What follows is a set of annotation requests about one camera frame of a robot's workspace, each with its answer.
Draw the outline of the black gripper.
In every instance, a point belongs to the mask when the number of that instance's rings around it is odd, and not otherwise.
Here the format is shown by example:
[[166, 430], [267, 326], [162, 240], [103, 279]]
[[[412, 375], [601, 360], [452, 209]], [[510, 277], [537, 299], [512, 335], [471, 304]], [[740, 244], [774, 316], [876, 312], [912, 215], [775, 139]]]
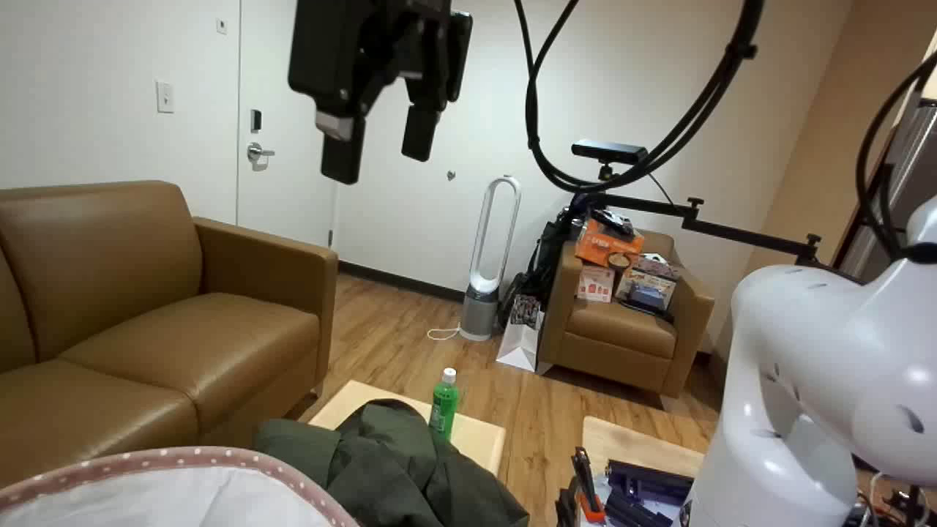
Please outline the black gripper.
[[439, 114], [459, 98], [471, 26], [452, 0], [295, 0], [288, 85], [319, 110], [319, 173], [358, 181], [363, 114], [396, 80], [411, 98], [401, 154], [428, 162]]

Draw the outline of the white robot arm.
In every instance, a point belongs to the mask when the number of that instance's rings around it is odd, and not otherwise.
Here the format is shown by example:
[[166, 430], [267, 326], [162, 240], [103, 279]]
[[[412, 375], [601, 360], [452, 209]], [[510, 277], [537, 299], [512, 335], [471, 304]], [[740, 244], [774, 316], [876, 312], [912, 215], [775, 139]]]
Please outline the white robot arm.
[[[452, 0], [295, 0], [288, 85], [316, 107], [319, 173], [358, 178], [365, 114], [393, 83], [411, 92], [401, 154], [428, 158], [469, 39]], [[720, 423], [682, 527], [846, 527], [857, 465], [937, 486], [933, 209], [893, 227], [890, 177], [887, 162], [854, 167], [887, 252], [878, 279], [775, 265], [737, 285]]]

